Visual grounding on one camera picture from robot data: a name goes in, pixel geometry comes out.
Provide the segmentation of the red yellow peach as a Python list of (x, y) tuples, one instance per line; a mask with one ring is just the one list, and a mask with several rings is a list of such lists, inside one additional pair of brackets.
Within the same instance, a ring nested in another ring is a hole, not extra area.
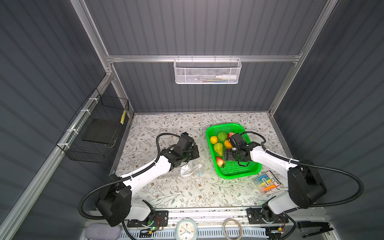
[(216, 164), (219, 168), (223, 168), (225, 166), (225, 161), (220, 157), (216, 157)]

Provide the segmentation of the orange carrot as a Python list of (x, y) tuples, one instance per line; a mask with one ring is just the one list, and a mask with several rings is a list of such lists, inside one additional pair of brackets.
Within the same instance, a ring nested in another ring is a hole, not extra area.
[(233, 146), (231, 145), (229, 140), (225, 140), (224, 145), (225, 145), (226, 149), (232, 149), (233, 148)]

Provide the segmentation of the green pear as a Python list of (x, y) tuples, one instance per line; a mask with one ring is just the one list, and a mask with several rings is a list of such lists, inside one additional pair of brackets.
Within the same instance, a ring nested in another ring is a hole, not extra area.
[(218, 156), (222, 157), (224, 155), (224, 146), (222, 143), (214, 144), (214, 151), (218, 154)]

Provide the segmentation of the clear zip top bag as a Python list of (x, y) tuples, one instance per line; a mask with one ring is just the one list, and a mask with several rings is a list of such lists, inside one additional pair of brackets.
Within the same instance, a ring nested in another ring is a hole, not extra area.
[(207, 170), (210, 166), (210, 157), (209, 152), (207, 150), (207, 143), (201, 140), (198, 142), (197, 147), (199, 149), (200, 156), (195, 160), (189, 161), (188, 164), (181, 167), (181, 177), (201, 177), (204, 171)]

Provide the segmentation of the yellow lemon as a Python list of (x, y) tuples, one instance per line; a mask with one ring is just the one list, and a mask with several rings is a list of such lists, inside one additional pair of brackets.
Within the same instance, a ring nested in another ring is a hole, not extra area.
[(211, 136), (210, 137), (210, 143), (211, 144), (217, 144), (219, 142), (219, 140), (218, 140), (218, 137), (217, 136)]

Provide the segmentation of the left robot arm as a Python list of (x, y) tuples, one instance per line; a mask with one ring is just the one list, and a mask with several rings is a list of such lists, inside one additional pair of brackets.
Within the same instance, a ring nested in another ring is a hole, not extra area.
[(148, 201), (133, 200), (134, 196), (156, 178), (183, 163), (199, 158), (198, 146), (188, 133), (182, 133), (177, 144), (163, 150), (159, 145), (159, 138), (162, 136), (164, 134), (156, 138), (158, 155), (153, 161), (124, 176), (112, 175), (110, 181), (118, 182), (100, 189), (96, 207), (111, 227), (124, 220), (139, 221), (145, 226), (152, 225), (156, 214), (154, 207)]

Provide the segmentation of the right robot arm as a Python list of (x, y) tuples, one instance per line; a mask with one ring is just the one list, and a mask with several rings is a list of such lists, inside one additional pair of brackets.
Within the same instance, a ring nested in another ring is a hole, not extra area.
[(316, 168), (309, 166), (309, 161), (300, 162), (271, 152), (265, 147), (265, 138), (260, 144), (247, 143), (243, 135), (229, 137), (232, 148), (225, 150), (225, 159), (238, 164), (259, 163), (281, 175), (288, 183), (285, 193), (263, 204), (261, 213), (268, 221), (286, 211), (310, 208), (327, 193), (320, 174)]

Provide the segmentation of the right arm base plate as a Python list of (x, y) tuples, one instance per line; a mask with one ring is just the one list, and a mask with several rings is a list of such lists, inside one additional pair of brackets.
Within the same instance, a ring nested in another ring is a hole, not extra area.
[(284, 215), (264, 213), (263, 208), (247, 208), (246, 216), (250, 224), (287, 224), (290, 220)]

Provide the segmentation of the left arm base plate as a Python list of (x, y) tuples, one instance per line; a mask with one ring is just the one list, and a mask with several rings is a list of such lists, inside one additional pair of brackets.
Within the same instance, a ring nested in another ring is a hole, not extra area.
[(128, 228), (152, 228), (152, 227), (166, 227), (168, 225), (169, 211), (151, 212), (149, 216), (143, 221), (127, 220)]

